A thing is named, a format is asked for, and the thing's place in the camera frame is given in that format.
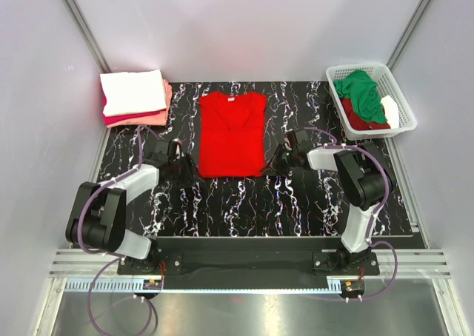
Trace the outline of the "bright red t-shirt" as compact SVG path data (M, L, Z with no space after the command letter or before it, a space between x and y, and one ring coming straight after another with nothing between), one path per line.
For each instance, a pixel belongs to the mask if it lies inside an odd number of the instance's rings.
M198 170L204 178L259 177L265 166L266 96L203 95Z

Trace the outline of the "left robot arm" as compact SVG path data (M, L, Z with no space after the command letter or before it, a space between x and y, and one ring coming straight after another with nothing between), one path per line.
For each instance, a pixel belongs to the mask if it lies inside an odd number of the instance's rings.
M68 242L87 253L107 252L122 265L144 274L160 271L164 261L158 244L126 227L127 206L163 182L189 187L199 181L197 167L181 142L159 140L154 149L122 175L78 188L65 230Z

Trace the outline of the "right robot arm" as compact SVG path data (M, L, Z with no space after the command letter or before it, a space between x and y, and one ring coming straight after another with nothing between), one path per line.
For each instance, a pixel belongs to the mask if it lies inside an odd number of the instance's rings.
M359 145L330 143L315 147L307 131L291 130L279 144L262 175L287 176L294 168L337 172L343 193L350 203L347 224L339 246L324 260L314 262L318 274L358 274L370 260L375 220L396 184L393 171L372 142Z

